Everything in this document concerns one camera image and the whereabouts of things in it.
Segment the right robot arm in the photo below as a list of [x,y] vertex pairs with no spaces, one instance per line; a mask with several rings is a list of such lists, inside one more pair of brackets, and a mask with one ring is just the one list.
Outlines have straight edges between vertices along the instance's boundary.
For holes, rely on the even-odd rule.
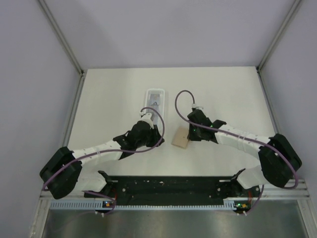
[[212,122],[200,109],[192,109],[187,118],[190,141],[204,140],[231,146],[259,160],[259,165],[242,169],[234,176],[231,190],[237,196],[243,196],[249,188],[261,184],[284,188],[302,166],[301,159],[282,134],[271,137],[254,135],[221,120]]

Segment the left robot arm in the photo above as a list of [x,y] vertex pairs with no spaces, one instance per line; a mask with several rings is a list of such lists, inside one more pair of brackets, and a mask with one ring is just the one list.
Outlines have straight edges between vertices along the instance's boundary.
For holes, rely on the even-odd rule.
[[149,119],[139,120],[125,134],[94,147],[70,150],[59,148],[40,171],[44,184],[42,191],[49,191],[53,198],[61,199],[70,194],[79,183],[85,166],[122,160],[134,154],[145,153],[164,143],[165,123],[162,131]]

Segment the beige card holder wallet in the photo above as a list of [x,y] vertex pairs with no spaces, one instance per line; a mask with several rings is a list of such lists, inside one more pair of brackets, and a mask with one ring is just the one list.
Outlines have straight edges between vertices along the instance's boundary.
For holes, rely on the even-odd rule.
[[186,127],[180,126],[176,130],[176,133],[174,134],[171,144],[173,146],[186,149],[189,143],[188,135],[189,135],[189,129]]

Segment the clear plastic card tray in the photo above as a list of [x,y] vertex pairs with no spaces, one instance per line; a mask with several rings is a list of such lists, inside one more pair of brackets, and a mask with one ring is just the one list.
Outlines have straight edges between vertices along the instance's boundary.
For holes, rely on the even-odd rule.
[[[151,88],[146,91],[145,96],[145,107],[151,107],[155,109],[162,118],[164,118],[164,107],[165,107],[165,90],[158,88]],[[152,113],[152,121],[153,124],[157,126],[160,134],[163,132],[162,122],[153,110],[146,109],[146,113]]]

